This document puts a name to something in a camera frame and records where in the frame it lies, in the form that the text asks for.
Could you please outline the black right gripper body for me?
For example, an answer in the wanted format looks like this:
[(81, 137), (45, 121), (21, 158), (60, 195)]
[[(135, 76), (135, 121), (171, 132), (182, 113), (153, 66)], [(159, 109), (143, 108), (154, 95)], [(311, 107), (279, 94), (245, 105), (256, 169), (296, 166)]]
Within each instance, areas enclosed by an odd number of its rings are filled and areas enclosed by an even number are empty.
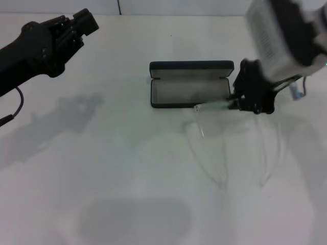
[(254, 114), (272, 114), (275, 111), (277, 92), (270, 81), (263, 76), (259, 60), (244, 59), (240, 63), (240, 71), (233, 83), (233, 93), (243, 93), (242, 101), (248, 112)]

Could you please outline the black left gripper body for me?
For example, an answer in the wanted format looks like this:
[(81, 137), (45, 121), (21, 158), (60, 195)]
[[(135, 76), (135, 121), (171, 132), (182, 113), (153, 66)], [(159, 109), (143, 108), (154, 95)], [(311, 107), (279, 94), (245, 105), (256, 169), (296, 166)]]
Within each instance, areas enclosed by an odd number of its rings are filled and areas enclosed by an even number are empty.
[(1, 96), (38, 75), (55, 78), (64, 71), (65, 64), (54, 51), (52, 33), (45, 26), (30, 22), (1, 49)]

